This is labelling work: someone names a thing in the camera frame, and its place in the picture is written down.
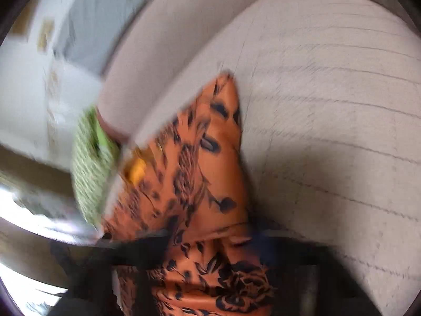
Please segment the orange black floral garment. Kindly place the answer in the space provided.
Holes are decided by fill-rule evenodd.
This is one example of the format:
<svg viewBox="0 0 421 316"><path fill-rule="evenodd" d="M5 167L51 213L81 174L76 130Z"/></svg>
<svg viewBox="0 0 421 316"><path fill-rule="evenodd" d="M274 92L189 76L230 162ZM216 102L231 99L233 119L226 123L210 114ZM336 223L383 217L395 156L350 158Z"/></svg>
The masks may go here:
<svg viewBox="0 0 421 316"><path fill-rule="evenodd" d="M172 122L135 149L103 228L133 240L178 219L162 263L147 272L161 315L268 315L268 269L249 248L248 193L235 80L211 81Z"/></svg>

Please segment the green white patterned pillow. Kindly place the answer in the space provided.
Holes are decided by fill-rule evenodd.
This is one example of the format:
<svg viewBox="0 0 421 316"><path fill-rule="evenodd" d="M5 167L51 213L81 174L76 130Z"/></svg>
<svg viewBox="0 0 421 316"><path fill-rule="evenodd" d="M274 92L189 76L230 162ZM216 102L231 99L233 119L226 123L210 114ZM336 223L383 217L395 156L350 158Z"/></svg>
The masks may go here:
<svg viewBox="0 0 421 316"><path fill-rule="evenodd" d="M86 109L73 139L71 180L78 209L93 226L100 223L120 153L118 143L101 127L96 108Z"/></svg>

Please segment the pink quilted mattress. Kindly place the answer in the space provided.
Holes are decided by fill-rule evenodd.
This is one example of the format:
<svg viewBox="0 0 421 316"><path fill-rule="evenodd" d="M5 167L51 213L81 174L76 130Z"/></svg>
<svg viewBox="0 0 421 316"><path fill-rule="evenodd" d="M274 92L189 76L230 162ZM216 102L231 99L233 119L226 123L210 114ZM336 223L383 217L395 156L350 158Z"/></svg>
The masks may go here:
<svg viewBox="0 0 421 316"><path fill-rule="evenodd" d="M370 0L256 0L172 80L142 142L219 71L267 214L327 243L383 315L420 292L420 35Z"/></svg>

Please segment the pink bolster cushion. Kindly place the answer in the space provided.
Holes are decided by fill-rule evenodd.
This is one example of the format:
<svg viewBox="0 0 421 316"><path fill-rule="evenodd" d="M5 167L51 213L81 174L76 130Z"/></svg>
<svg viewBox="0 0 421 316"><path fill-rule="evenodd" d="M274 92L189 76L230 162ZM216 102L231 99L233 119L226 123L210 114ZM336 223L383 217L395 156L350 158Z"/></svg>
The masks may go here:
<svg viewBox="0 0 421 316"><path fill-rule="evenodd" d="M112 140L132 138L172 80L255 0L150 0L109 63L96 114Z"/></svg>

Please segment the light blue grey pillow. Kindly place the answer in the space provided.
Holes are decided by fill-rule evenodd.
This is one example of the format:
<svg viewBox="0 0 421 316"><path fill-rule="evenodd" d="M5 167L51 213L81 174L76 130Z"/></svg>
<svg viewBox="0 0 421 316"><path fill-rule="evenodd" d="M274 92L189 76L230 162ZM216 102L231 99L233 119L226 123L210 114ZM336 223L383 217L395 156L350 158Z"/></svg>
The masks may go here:
<svg viewBox="0 0 421 316"><path fill-rule="evenodd" d="M74 0L54 44L54 55L102 75L121 37L148 1Z"/></svg>

